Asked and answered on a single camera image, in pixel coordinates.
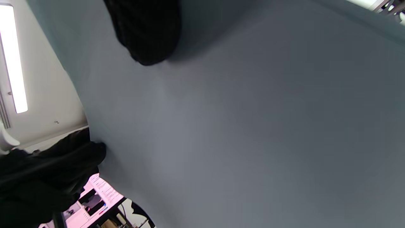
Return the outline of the person's right hand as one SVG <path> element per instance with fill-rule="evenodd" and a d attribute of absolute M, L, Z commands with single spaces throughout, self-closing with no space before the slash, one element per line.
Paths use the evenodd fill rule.
<path fill-rule="evenodd" d="M 105 0 L 118 41 L 143 66 L 169 58 L 181 35 L 179 0 Z"/>

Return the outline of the person's left hand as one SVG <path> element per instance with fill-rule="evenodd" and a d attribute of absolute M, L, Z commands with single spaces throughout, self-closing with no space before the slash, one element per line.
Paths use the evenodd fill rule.
<path fill-rule="evenodd" d="M 1 227 L 37 228 L 75 204 L 107 154 L 90 140 L 89 128 L 73 132 L 51 147 L 1 155 Z"/>

